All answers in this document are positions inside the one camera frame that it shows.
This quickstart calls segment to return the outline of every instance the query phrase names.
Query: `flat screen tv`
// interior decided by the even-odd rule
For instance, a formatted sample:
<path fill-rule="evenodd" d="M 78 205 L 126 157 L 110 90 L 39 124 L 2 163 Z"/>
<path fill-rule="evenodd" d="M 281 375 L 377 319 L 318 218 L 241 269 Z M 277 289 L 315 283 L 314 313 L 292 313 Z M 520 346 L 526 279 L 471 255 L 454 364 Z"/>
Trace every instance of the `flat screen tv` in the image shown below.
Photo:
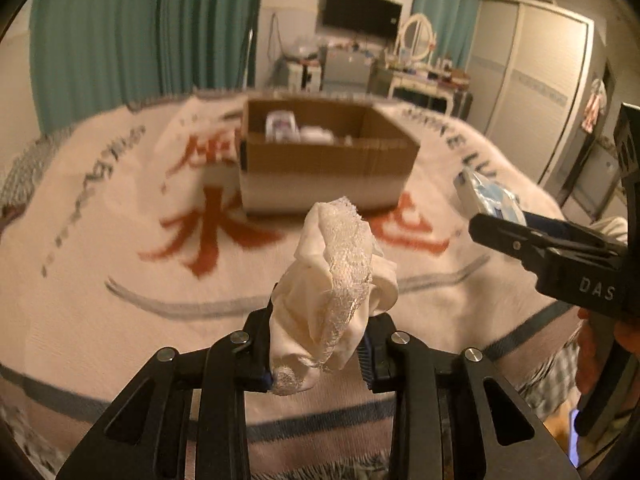
<path fill-rule="evenodd" d="M 390 0 L 326 0 L 322 24 L 394 40 L 402 6 Z"/>

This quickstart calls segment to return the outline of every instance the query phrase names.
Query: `metal screw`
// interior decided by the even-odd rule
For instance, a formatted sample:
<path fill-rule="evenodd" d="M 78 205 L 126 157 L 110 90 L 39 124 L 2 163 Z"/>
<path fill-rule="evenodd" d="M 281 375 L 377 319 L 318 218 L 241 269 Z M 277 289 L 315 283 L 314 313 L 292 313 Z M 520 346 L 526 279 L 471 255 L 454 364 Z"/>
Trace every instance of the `metal screw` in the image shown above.
<path fill-rule="evenodd" d="M 391 341 L 398 345 L 406 345 L 410 339 L 411 336 L 407 332 L 393 332 L 391 335 Z"/>
<path fill-rule="evenodd" d="M 235 345 L 243 345 L 247 341 L 249 341 L 249 335 L 247 332 L 243 332 L 242 330 L 237 330 L 231 334 L 231 342 Z"/>
<path fill-rule="evenodd" d="M 173 348 L 165 347 L 158 350 L 156 358 L 158 361 L 165 363 L 171 361 L 175 357 L 175 350 Z"/>
<path fill-rule="evenodd" d="M 477 348 L 467 348 L 465 350 L 465 357 L 467 358 L 468 361 L 477 363 L 478 361 L 482 360 L 482 352 L 479 351 Z"/>

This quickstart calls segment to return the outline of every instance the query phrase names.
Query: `blue and white package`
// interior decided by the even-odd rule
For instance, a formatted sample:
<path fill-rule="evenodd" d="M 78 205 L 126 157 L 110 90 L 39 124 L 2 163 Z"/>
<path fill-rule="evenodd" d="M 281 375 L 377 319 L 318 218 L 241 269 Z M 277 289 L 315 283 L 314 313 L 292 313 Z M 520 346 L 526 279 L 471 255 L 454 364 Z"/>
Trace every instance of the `blue and white package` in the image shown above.
<path fill-rule="evenodd" d="M 471 168 L 465 168 L 453 181 L 460 202 L 469 218 L 478 213 L 527 225 L 517 195 Z"/>

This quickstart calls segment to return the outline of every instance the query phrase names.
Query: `red chinese character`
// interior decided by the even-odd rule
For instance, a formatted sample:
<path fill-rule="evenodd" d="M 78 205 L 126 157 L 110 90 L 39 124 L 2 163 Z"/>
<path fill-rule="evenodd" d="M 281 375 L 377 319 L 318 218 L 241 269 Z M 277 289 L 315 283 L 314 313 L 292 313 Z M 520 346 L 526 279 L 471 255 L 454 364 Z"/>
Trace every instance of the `red chinese character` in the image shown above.
<path fill-rule="evenodd" d="M 236 192 L 233 198 L 224 206 L 222 205 L 221 187 L 205 186 L 204 196 L 204 212 L 193 209 L 185 215 L 161 220 L 160 225 L 164 229 L 177 227 L 178 232 L 167 247 L 159 251 L 139 253 L 140 258 L 144 261 L 154 262 L 176 255 L 183 248 L 185 242 L 194 234 L 201 220 L 202 230 L 200 232 L 198 254 L 192 262 L 184 263 L 185 267 L 190 269 L 198 278 L 213 272 L 218 264 L 220 255 L 218 229 L 223 230 L 243 249 L 257 249 L 273 244 L 283 238 L 283 235 L 278 232 L 256 228 L 229 216 L 229 213 L 242 207 L 239 192 Z"/>
<path fill-rule="evenodd" d="M 398 201 L 398 207 L 391 213 L 369 219 L 373 235 L 389 245 L 404 247 L 417 251 L 429 251 L 436 256 L 442 254 L 449 247 L 449 239 L 441 241 L 425 240 L 416 235 L 431 234 L 433 226 L 420 214 L 417 222 L 408 222 L 404 218 L 405 212 L 417 213 L 411 196 L 404 192 Z M 390 233 L 386 228 L 395 227 L 400 234 Z"/>
<path fill-rule="evenodd" d="M 207 164 L 221 162 L 228 166 L 234 165 L 235 151 L 232 149 L 233 137 L 230 135 L 234 130 L 218 130 L 209 139 L 201 140 L 197 135 L 189 136 L 187 146 L 184 149 L 182 158 L 178 163 L 169 168 L 166 176 L 172 176 L 187 164 L 190 168 L 201 168 Z"/>

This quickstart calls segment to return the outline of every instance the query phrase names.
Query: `curtain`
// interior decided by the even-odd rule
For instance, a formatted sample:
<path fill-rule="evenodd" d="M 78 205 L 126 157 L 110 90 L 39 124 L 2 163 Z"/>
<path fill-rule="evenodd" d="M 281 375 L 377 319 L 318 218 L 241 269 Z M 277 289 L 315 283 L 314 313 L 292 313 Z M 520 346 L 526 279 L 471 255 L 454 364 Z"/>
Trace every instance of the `curtain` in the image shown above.
<path fill-rule="evenodd" d="M 412 12 L 421 12 L 438 35 L 433 59 L 451 56 L 464 68 L 471 49 L 480 0 L 414 0 Z"/>
<path fill-rule="evenodd" d="M 34 0 L 31 87 L 41 132 L 194 86 L 238 88 L 259 3 Z"/>

